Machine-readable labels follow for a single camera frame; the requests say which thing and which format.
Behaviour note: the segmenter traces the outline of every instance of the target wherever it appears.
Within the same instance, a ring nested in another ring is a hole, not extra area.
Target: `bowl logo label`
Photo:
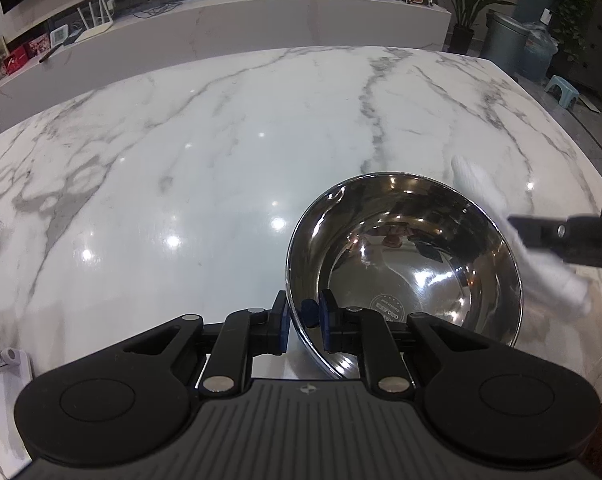
[[[394,296],[379,294],[372,298],[370,308],[383,314],[386,321],[405,322],[405,309]]]

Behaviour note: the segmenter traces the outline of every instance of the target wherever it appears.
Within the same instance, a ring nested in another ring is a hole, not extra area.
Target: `small step stool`
[[[552,87],[558,86],[561,89],[561,99],[559,100],[559,106],[568,108],[572,101],[578,99],[578,90],[574,88],[570,83],[565,81],[562,77],[553,75],[550,82],[545,87],[545,91],[549,92]]]

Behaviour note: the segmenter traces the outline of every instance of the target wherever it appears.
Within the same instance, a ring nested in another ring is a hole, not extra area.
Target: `tile floor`
[[[571,110],[564,110],[545,92],[545,86],[523,77],[518,82],[563,127],[602,176],[602,112],[597,114],[580,101]],[[600,102],[595,104],[602,109]],[[602,398],[602,374],[594,386]]]

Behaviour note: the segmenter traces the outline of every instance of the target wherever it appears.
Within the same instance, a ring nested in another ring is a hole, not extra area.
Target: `marble countertop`
[[[0,135],[0,347],[35,374],[181,314],[269,308],[305,208],[351,176],[452,184],[482,166],[514,214],[602,208],[602,178],[491,62],[381,47],[199,60],[116,82]],[[517,347],[594,382],[602,270],[577,322],[526,300]],[[261,376],[317,374],[298,343]],[[3,453],[0,440],[0,461]]]
[[[366,26],[351,27],[351,16]],[[150,19],[117,18],[103,34],[61,47],[46,62],[31,59],[6,76],[0,134],[85,92],[208,57],[335,44],[440,51],[450,17],[442,7],[400,0],[185,0]],[[147,38],[161,38],[159,51],[130,48]]]

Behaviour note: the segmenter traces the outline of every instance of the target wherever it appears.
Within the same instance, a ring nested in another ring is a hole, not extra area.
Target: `screw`
[[[403,377],[384,377],[379,381],[379,388],[389,394],[400,394],[410,387],[410,382]]]
[[[230,377],[224,375],[213,375],[203,381],[203,387],[208,392],[226,392],[234,387],[234,381]]]

